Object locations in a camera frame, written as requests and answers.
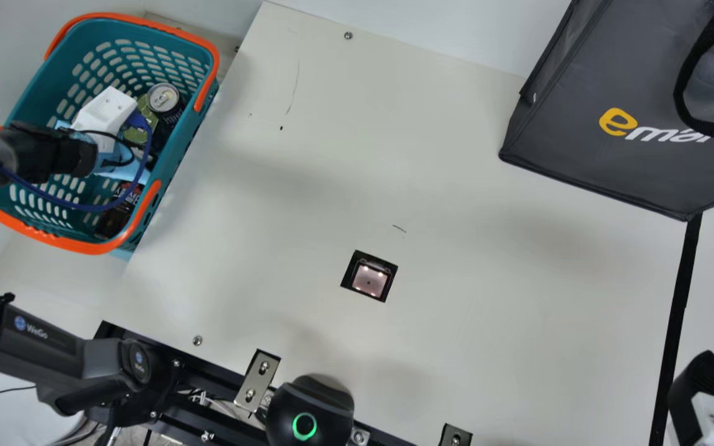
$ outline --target white tabletop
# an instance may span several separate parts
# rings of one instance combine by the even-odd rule
[[[272,352],[416,444],[645,444],[685,226],[501,163],[523,82],[265,4],[122,277],[20,305]],[[399,266],[386,303],[340,288],[355,249]]]

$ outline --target metal frame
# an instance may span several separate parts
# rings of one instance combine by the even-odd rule
[[[100,338],[138,339],[160,352],[159,360],[170,364],[173,389],[162,397],[162,388],[149,388],[128,401],[118,410],[115,423],[118,426],[142,424],[156,434],[167,435],[189,446],[221,444],[223,446],[267,446],[266,432],[224,413],[193,403],[177,395],[178,387],[205,389],[218,399],[234,401],[244,383],[244,376],[216,366],[181,350],[159,344],[147,337],[124,328],[102,322],[95,334]],[[87,417],[107,423],[108,407],[87,410]],[[408,441],[355,421],[355,429],[368,432],[367,446],[414,446]]]

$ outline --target black device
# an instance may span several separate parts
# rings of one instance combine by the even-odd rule
[[[355,402],[349,393],[311,376],[277,389],[267,414],[272,446],[346,444],[354,427]]]

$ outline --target basket hole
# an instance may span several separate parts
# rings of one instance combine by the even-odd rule
[[[70,121],[70,119],[73,118],[74,112],[76,112],[76,107],[74,105],[68,107],[68,109],[65,110],[65,114],[63,114],[63,116],[65,116],[65,121]]]
[[[62,113],[65,111],[65,107],[68,106],[68,100],[67,99],[62,99],[62,101],[59,101],[59,105],[57,105],[57,113]]]

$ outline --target white plastic object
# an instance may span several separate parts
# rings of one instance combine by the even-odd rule
[[[128,115],[136,110],[136,101],[114,87],[107,87],[79,110],[71,125],[73,130],[97,130],[117,135]],[[99,145],[99,153],[114,152],[114,139],[90,133]]]

